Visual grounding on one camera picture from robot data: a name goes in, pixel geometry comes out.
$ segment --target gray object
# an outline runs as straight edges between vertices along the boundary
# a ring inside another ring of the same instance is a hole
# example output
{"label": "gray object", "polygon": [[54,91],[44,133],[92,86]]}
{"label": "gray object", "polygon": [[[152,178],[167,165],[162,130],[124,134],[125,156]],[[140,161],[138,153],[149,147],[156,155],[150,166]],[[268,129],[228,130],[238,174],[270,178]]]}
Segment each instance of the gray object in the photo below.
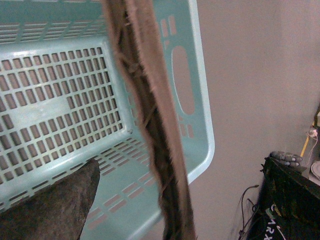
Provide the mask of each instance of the gray object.
{"label": "gray object", "polygon": [[99,164],[78,171],[0,216],[1,240],[78,240],[94,202]]}

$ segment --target white cable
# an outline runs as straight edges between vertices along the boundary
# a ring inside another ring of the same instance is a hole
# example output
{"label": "white cable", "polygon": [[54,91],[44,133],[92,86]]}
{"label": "white cable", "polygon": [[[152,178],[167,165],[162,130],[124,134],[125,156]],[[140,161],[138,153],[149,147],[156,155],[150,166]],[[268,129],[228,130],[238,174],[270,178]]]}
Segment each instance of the white cable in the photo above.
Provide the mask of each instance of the white cable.
{"label": "white cable", "polygon": [[308,162],[306,163],[306,165],[309,165],[312,152],[313,152],[315,146],[316,146],[317,143],[318,143],[318,131],[317,131],[316,129],[314,129],[314,130],[309,131],[307,134],[308,134],[308,136],[309,136],[310,138],[312,138],[313,140],[315,140],[315,143],[314,143],[313,147],[311,148],[311,150],[310,150],[310,152],[309,152]]}

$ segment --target yellow cable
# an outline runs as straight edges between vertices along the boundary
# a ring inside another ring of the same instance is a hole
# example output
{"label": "yellow cable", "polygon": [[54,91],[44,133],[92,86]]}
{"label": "yellow cable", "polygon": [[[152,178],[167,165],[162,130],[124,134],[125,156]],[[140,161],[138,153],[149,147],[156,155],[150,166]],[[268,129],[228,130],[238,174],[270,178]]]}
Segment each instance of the yellow cable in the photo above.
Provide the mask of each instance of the yellow cable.
{"label": "yellow cable", "polygon": [[309,136],[307,136],[307,137],[306,137],[306,140],[305,140],[304,146],[303,146],[302,151],[301,151],[301,154],[300,154],[300,156],[301,156],[301,157],[303,157],[303,156],[304,156],[304,154],[305,154],[305,151],[306,151],[306,148],[307,148],[308,142],[309,142]]}

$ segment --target white wall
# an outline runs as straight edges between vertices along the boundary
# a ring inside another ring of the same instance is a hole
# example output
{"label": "white wall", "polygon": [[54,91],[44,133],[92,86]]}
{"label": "white wall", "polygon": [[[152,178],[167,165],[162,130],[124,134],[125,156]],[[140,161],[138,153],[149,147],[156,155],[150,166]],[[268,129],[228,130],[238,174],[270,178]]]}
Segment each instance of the white wall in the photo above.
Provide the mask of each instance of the white wall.
{"label": "white wall", "polygon": [[[199,240],[234,240],[241,194],[261,183],[260,164],[271,151],[300,154],[313,121],[320,1],[198,0],[198,11],[216,146],[190,186],[196,231]],[[162,239],[162,227],[144,240]]]}

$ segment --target laundry basket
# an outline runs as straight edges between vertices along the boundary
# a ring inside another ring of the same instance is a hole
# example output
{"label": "laundry basket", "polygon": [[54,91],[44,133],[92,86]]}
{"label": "laundry basket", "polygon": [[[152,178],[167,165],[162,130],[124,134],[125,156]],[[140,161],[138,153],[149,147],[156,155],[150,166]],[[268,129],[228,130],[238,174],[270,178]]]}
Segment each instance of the laundry basket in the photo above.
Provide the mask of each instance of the laundry basket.
{"label": "laundry basket", "polygon": [[[98,0],[0,0],[0,212],[99,162],[82,240],[139,239],[160,219],[133,97]],[[214,136],[195,0],[155,0],[192,182]]]}

